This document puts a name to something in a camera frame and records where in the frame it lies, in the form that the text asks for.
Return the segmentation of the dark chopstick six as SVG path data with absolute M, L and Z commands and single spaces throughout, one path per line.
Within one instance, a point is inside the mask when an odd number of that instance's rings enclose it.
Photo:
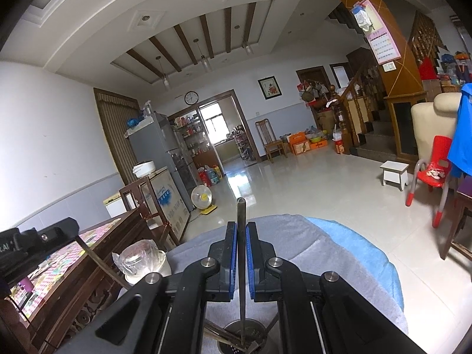
M 246 200 L 237 199 L 237 270 L 240 311 L 240 337 L 246 342 Z

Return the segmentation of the dark chopstick three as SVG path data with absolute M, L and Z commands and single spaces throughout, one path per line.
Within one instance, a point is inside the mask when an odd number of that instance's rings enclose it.
M 267 336 L 270 331 L 272 330 L 272 328 L 274 327 L 274 325 L 276 325 L 276 323 L 278 322 L 278 319 L 279 319 L 279 314 L 276 314 L 271 322 L 265 327 L 265 330 L 264 330 L 264 335 Z

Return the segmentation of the white round electric fan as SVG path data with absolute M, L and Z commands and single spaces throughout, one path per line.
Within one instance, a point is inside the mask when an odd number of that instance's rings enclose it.
M 213 194 L 208 186 L 200 185 L 193 188 L 190 194 L 190 200 L 195 208 L 202 213 L 208 213 L 212 209 Z

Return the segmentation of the clear plastic bag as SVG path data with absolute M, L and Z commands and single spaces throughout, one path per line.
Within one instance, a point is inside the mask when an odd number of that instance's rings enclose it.
M 153 240 L 139 240 L 125 248 L 120 254 L 112 253 L 112 259 L 119 270 L 125 275 L 137 273 L 138 265 L 145 264 L 160 249 Z

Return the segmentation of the wooden chair by doorway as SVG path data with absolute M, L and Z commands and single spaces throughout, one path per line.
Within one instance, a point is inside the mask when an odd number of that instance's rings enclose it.
M 282 140 L 280 138 L 276 138 L 273 127 L 267 118 L 257 121 L 255 126 L 263 143 L 263 148 L 266 152 L 265 155 L 271 163 L 273 163 L 274 153 L 278 153 L 279 155 L 287 157 Z

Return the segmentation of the orange cardboard box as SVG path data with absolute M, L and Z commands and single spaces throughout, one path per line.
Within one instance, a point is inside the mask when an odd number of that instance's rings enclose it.
M 290 151 L 294 155 L 306 153 L 311 150 L 310 141 L 303 132 L 294 133 L 287 137 Z

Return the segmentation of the white rice cooker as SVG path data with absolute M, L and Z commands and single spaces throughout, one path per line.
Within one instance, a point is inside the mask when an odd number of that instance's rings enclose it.
M 137 178 L 146 177 L 149 174 L 152 174 L 156 170 L 155 164 L 153 161 L 145 161 L 133 167 L 132 173 Z

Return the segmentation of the grey refrigerator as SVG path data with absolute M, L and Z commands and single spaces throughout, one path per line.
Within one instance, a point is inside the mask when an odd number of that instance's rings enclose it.
M 127 130 L 125 138 L 130 141 L 137 162 L 153 161 L 158 169 L 169 170 L 186 207 L 192 211 L 190 195 L 199 184 L 198 172 L 183 136 L 173 129 L 169 118 L 153 112 Z

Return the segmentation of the small white stool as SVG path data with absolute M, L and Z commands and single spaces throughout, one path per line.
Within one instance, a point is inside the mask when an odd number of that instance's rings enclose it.
M 409 184 L 408 167 L 407 164 L 397 161 L 386 161 L 381 164 L 382 185 L 393 183 L 403 191 Z

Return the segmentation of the red plastic child chair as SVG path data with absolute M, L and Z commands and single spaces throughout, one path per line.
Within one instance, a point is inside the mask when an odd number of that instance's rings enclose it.
M 448 153 L 451 144 L 451 138 L 442 135 L 435 136 L 430 161 L 420 159 L 414 167 L 414 176 L 406 199 L 406 206 L 411 206 L 417 181 L 426 184 L 429 191 L 433 189 L 442 190 L 440 203 L 432 221 L 432 226 L 435 229 L 437 229 L 443 218 L 442 216 L 450 189 L 452 163 L 448 159 Z

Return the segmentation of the blue jacket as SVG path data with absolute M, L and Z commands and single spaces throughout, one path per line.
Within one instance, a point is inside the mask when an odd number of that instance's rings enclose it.
M 463 174 L 470 176 L 472 171 L 472 84 L 462 87 L 462 97 L 458 107 L 457 125 L 448 153 L 452 164 L 453 177 Z

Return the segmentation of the beige sofa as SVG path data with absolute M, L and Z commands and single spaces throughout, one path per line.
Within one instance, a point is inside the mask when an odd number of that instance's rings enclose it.
M 454 136 L 461 97 L 460 93 L 442 93 L 432 102 L 421 102 L 411 107 L 414 137 L 420 159 L 429 161 L 435 136 Z

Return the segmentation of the framed wall picture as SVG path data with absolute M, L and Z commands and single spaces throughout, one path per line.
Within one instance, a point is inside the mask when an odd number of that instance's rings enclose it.
M 259 79 L 258 84 L 263 92 L 265 100 L 276 98 L 282 95 L 275 76 Z

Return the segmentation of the round wall clock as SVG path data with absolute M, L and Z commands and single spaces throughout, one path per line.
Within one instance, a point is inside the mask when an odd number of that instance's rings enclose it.
M 188 106 L 192 106 L 199 102 L 199 95 L 197 92 L 190 90 L 184 95 L 184 102 Z

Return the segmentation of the wall calendar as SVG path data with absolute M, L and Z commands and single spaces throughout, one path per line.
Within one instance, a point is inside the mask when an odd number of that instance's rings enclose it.
M 379 65 L 401 57 L 390 31 L 370 0 L 356 2 L 351 9 Z

